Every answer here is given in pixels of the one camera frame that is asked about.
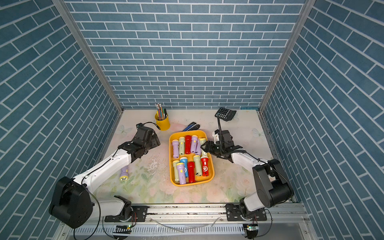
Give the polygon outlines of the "red flashlight white rim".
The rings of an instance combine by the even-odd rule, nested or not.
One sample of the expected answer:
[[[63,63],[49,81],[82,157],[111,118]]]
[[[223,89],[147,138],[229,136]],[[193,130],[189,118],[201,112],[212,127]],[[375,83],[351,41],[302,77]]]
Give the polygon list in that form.
[[[201,161],[202,161],[203,176],[208,177],[209,176],[209,167],[208,167],[209,158],[208,157],[202,157]]]

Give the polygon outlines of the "purple flashlight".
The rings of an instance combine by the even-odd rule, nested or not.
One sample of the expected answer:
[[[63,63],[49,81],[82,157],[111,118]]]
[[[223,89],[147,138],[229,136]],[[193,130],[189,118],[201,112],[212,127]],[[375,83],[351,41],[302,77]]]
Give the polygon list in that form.
[[[179,179],[180,179],[180,185],[185,185],[187,183],[187,180],[186,180],[186,176],[184,173],[184,164],[181,162],[178,163],[177,169],[178,169],[178,174],[179,174]]]
[[[128,166],[121,168],[120,171],[120,181],[126,182],[129,179]]]
[[[199,138],[197,135],[192,135],[192,141],[191,141],[191,153],[195,153],[197,150]]]
[[[172,140],[172,146],[173,146],[173,158],[178,159],[179,158],[179,140]]]
[[[200,143],[200,140],[197,140],[197,147],[196,147],[196,152],[195,152],[196,155],[199,155],[201,156],[202,155],[202,149],[201,149],[201,143]]]

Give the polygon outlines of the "green flashlight yellow button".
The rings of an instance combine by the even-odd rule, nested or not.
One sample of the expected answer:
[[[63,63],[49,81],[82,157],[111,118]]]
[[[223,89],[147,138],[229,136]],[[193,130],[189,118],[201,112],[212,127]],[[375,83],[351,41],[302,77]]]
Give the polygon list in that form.
[[[179,138],[179,155],[184,156],[185,155],[185,137]]]

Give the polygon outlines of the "small red flashlight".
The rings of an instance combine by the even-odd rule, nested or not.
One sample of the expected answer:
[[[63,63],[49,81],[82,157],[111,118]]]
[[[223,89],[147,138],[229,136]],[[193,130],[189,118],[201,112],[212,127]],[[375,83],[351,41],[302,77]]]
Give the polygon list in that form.
[[[195,163],[194,162],[188,162],[187,163],[187,170],[189,175],[189,183],[195,183]]]

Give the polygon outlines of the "yellow plastic tray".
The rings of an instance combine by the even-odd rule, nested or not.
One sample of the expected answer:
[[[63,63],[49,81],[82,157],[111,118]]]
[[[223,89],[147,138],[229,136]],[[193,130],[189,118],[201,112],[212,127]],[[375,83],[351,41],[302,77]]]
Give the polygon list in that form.
[[[187,157],[188,158],[188,162],[194,162],[194,155],[195,153],[191,153],[189,155],[184,155],[184,156],[180,156],[179,155],[179,158],[178,159],[174,159],[173,158],[173,146],[172,146],[172,140],[179,140],[180,137],[185,137],[186,135],[197,135],[199,140],[200,140],[200,143],[201,145],[204,144],[208,138],[207,138],[207,135],[204,131],[201,131],[201,130],[195,130],[195,131],[187,131],[187,132],[178,132],[178,133],[174,133],[170,136],[170,139],[169,139],[169,155],[170,155],[170,179],[171,179],[171,183],[177,187],[186,187],[186,186],[193,186],[193,185],[199,185],[199,184],[205,184],[205,183],[208,183],[210,182],[214,176],[215,176],[215,169],[214,169],[214,165],[213,165],[213,160],[212,160],[212,156],[211,154],[209,153],[206,153],[202,150],[202,155],[201,155],[201,158],[202,157],[208,157],[209,158],[209,163],[208,163],[208,167],[209,167],[209,176],[208,177],[204,177],[203,175],[202,176],[196,176],[196,170],[195,170],[195,180],[196,182],[195,183],[192,183],[190,184],[189,183],[189,177],[186,178],[187,180],[187,183],[185,185],[180,185],[180,184],[176,184],[175,183],[175,179],[174,179],[174,169],[173,169],[173,164],[172,162],[174,160],[180,160],[181,157]]]

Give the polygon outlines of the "blue white flashlight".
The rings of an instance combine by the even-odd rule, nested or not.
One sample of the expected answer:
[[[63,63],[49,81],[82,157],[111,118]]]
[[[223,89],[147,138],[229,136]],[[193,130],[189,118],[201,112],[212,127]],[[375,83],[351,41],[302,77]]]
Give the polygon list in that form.
[[[184,173],[185,173],[186,178],[188,178],[189,177],[188,170],[187,170],[188,158],[187,157],[181,157],[180,162],[184,164]]]

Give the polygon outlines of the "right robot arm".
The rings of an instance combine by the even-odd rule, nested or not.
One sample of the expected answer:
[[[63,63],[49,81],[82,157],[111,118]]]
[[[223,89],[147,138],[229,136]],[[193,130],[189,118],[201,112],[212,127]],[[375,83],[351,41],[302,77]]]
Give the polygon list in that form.
[[[238,204],[244,219],[252,219],[257,211],[284,203],[294,196],[293,187],[279,160],[257,158],[239,145],[225,149],[223,145],[213,141],[202,144],[201,149],[252,171],[256,191],[241,199]]]

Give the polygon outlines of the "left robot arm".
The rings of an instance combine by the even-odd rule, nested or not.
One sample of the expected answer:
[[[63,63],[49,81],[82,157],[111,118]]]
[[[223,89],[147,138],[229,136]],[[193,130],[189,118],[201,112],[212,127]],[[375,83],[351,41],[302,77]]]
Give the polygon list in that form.
[[[118,146],[114,154],[91,169],[73,177],[63,177],[56,183],[49,214],[76,229],[88,219],[112,216],[118,221],[129,221],[132,203],[121,196],[112,200],[98,200],[94,191],[118,170],[160,145],[156,132],[143,125],[131,141]]]

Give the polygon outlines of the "yellow pen cup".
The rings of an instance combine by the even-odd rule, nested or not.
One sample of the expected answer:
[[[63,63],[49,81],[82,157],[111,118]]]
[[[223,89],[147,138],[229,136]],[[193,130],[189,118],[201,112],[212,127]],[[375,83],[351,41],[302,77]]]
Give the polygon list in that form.
[[[169,118],[165,118],[164,120],[160,120],[158,114],[155,115],[156,124],[159,126],[161,131],[167,131],[171,124]]]

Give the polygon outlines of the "pens in cup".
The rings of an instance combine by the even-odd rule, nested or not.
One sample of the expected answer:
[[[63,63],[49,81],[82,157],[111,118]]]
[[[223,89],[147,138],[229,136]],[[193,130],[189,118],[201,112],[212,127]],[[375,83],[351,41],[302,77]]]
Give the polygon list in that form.
[[[167,118],[167,110],[162,107],[162,104],[156,103],[155,104],[157,108],[157,116],[159,121],[163,121]]]

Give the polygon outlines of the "black calculator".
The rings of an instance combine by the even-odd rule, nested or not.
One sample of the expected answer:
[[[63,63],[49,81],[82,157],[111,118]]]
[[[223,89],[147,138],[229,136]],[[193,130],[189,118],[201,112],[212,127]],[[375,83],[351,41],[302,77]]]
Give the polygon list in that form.
[[[219,108],[218,111],[215,114],[215,117],[223,120],[225,122],[231,121],[234,116],[236,115],[237,111],[226,109],[226,108]]]

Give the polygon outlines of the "blue black stapler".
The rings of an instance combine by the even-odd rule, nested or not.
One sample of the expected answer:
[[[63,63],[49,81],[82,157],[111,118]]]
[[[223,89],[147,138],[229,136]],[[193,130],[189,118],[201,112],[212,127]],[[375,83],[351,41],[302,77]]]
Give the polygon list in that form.
[[[199,128],[200,128],[199,124],[192,122],[183,130],[183,132],[195,131],[195,130],[198,130]]]

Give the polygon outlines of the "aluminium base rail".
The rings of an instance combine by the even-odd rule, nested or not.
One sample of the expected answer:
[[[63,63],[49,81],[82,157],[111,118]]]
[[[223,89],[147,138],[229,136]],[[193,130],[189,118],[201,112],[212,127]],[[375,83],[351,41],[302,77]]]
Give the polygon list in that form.
[[[285,203],[241,215],[237,204],[134,205],[136,217],[89,220],[76,230],[61,224],[55,240],[315,240],[303,204]]]

